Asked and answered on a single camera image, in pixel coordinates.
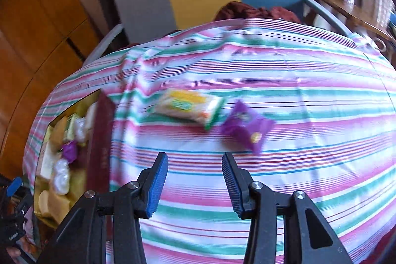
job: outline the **table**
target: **table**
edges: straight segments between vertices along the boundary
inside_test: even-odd
[[[370,17],[362,8],[350,4],[343,0],[322,0],[330,5],[334,10],[346,17],[346,26],[350,30],[354,30],[355,26],[362,26],[369,31],[376,33],[384,39],[390,41],[392,38],[387,32],[387,26],[381,26],[374,18]],[[305,22],[312,25],[316,17],[316,13],[311,9],[308,13]]]
[[[25,147],[34,183],[48,123],[91,92],[116,104],[110,187],[136,180],[158,152],[169,171],[158,210],[141,221],[148,264],[240,264],[249,221],[232,209],[221,170],[233,153],[274,191],[304,190],[355,263],[396,225],[396,71],[362,38],[269,19],[212,22],[111,53],[61,82]],[[213,128],[154,114],[170,87],[225,98]],[[237,100],[276,121],[259,155],[221,134]],[[283,262],[277,220],[276,262]],[[107,245],[107,263],[112,246]]]

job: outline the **box of snacks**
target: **box of snacks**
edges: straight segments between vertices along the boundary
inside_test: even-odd
[[[34,213],[57,228],[86,190],[109,191],[115,104],[97,90],[47,127],[34,183]]]

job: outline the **metal screw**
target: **metal screw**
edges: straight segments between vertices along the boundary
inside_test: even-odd
[[[87,190],[87,191],[84,193],[84,197],[85,197],[85,198],[92,198],[93,196],[95,196],[95,192],[94,192],[93,190]]]
[[[261,188],[263,188],[263,184],[262,184],[260,181],[253,181],[253,182],[251,183],[251,186],[252,186],[254,189],[261,189]]]
[[[134,181],[128,182],[128,184],[126,186],[129,189],[136,189],[139,187],[139,183],[136,180],[134,180]]]
[[[305,193],[304,193],[302,190],[298,190],[298,191],[296,191],[294,194],[296,195],[296,197],[297,197],[298,199],[304,199],[305,196],[306,196]]]

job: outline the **chair armrest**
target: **chair armrest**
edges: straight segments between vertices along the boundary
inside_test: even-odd
[[[347,28],[337,17],[335,17],[331,12],[329,12],[326,8],[320,5],[315,0],[304,0],[305,4],[307,4],[316,14],[322,16],[331,27],[335,28],[335,30],[343,36],[349,37],[352,32]]]
[[[94,48],[92,53],[86,58],[82,66],[86,66],[93,61],[96,61],[101,57],[101,55],[106,51],[107,47],[114,40],[114,38],[122,32],[124,27],[122,24],[114,26],[110,32],[100,41],[100,43]]]

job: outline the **purple wrapped candy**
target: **purple wrapped candy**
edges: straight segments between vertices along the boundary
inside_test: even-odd
[[[259,155],[265,136],[274,123],[274,120],[260,116],[254,109],[239,100],[221,125],[221,133],[232,136],[255,155]]]
[[[62,146],[62,158],[66,159],[68,163],[72,163],[77,159],[78,149],[77,141],[72,140]]]

